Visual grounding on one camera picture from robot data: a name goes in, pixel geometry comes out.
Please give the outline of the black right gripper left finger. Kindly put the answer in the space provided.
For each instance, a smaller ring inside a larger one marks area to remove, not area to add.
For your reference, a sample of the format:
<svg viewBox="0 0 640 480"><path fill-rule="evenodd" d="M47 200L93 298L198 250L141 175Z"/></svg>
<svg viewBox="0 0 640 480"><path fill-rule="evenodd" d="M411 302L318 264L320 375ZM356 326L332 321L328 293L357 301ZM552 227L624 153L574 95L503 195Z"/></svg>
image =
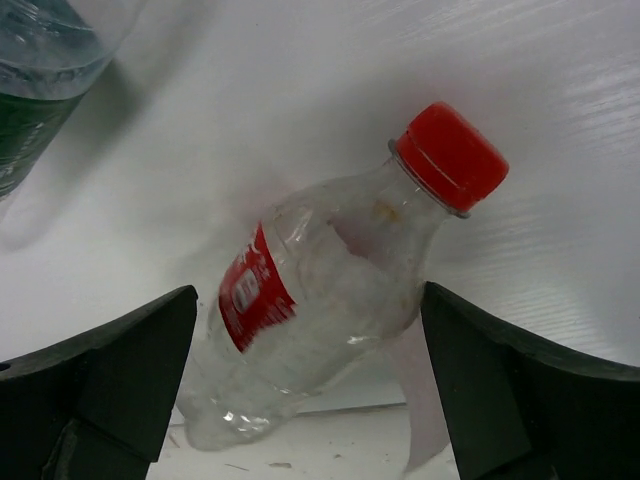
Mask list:
<svg viewBox="0 0 640 480"><path fill-rule="evenodd" d="M1 363L4 479L143 479L158 461L198 295L177 288Z"/></svg>

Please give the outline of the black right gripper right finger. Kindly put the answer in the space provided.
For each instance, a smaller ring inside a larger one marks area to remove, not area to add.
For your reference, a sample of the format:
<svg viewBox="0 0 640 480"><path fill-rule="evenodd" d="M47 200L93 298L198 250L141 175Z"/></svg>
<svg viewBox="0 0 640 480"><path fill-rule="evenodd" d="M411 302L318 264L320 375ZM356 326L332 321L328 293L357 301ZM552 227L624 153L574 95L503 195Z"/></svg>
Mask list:
<svg viewBox="0 0 640 480"><path fill-rule="evenodd" d="M636 479L639 369L426 283L422 324L462 479Z"/></svg>

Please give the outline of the red cap clear bottle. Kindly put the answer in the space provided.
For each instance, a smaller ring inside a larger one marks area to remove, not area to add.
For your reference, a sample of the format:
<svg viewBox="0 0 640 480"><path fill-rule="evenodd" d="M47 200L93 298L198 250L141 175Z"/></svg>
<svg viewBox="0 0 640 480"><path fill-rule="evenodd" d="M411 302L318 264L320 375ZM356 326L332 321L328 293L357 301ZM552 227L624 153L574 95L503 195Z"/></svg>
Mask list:
<svg viewBox="0 0 640 480"><path fill-rule="evenodd" d="M194 332L176 405L189 444L250 444L416 319L432 241L505 179L497 149L429 105L372 171L270 207Z"/></svg>

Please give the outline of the green label clear bottle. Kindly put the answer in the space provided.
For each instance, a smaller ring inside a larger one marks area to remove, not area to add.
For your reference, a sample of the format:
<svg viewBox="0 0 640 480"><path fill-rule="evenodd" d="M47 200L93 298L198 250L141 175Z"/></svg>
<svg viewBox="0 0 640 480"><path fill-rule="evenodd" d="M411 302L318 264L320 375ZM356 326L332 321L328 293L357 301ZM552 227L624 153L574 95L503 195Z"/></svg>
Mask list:
<svg viewBox="0 0 640 480"><path fill-rule="evenodd" d="M1 197L25 180L134 26L141 1L1 4Z"/></svg>

